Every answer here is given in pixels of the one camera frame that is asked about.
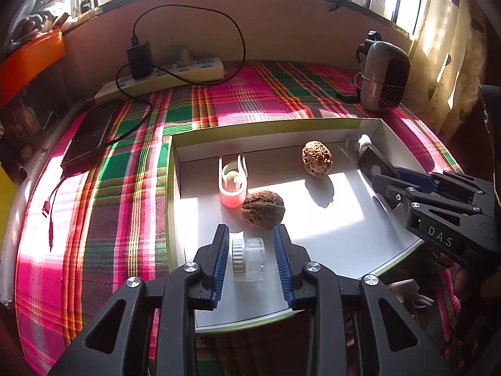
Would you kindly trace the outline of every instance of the speaker grille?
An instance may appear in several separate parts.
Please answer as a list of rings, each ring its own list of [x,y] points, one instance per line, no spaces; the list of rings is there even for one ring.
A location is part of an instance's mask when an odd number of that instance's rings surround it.
[[[409,70],[409,62],[399,58],[390,59],[386,69],[384,84],[402,87],[383,86],[378,102],[380,108],[391,109],[400,105],[405,92],[405,86],[407,85],[407,79],[409,78]]]

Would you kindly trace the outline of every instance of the beige curtain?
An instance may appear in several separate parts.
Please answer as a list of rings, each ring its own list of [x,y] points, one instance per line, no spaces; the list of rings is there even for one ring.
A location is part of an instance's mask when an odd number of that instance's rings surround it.
[[[486,19],[474,0],[424,1],[402,104],[447,143],[478,100]]]

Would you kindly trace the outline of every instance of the power strip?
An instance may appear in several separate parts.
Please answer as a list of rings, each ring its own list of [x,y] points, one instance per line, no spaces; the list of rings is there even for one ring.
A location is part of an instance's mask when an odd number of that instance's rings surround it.
[[[196,60],[190,66],[167,65],[164,69],[197,83],[223,79],[225,73],[219,58]],[[141,96],[153,91],[188,85],[159,69],[155,69],[150,76],[137,81],[132,79],[132,76],[122,77],[118,80],[118,84],[131,96]],[[127,99],[127,97],[117,89],[115,81],[111,81],[97,92],[94,99],[96,104],[100,105],[113,99]]]

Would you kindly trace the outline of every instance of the textured walnut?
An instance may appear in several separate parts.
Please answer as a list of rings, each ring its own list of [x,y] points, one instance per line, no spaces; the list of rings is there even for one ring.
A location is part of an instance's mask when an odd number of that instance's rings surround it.
[[[284,200],[271,191],[256,191],[247,195],[242,205],[242,217],[250,227],[273,229],[284,218]]]
[[[310,141],[302,149],[302,164],[314,176],[326,175],[332,167],[332,154],[319,141]]]

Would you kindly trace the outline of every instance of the metal bolt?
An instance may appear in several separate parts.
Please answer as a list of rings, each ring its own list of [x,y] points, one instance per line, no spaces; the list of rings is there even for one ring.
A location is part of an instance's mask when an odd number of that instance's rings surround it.
[[[375,286],[379,283],[379,279],[374,274],[367,274],[367,276],[364,277],[364,282],[367,285]]]
[[[193,273],[199,269],[199,264],[196,262],[188,262],[183,266],[183,270],[189,273]]]
[[[127,287],[134,288],[141,284],[141,279],[139,277],[129,277],[125,282]]]
[[[307,262],[306,263],[306,270],[308,271],[312,271],[312,272],[317,272],[317,271],[320,271],[320,269],[322,268],[322,266],[320,265],[320,263],[317,263],[317,262]]]

